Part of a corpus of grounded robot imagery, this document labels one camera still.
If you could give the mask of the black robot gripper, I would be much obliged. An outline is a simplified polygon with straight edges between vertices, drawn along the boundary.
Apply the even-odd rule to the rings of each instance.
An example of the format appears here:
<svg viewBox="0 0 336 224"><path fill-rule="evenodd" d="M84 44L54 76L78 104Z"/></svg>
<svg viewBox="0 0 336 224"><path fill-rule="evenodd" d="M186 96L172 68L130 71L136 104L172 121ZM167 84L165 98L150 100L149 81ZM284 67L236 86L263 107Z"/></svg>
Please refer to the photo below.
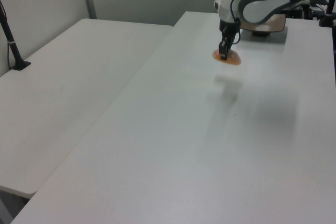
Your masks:
<svg viewBox="0 0 336 224"><path fill-rule="evenodd" d="M227 60L228 52L234 43L239 43L241 39L240 33L241 21L235 18L233 23L220 20L219 30L222 33L222 41L218 46L218 53L221 60Z"/></svg>

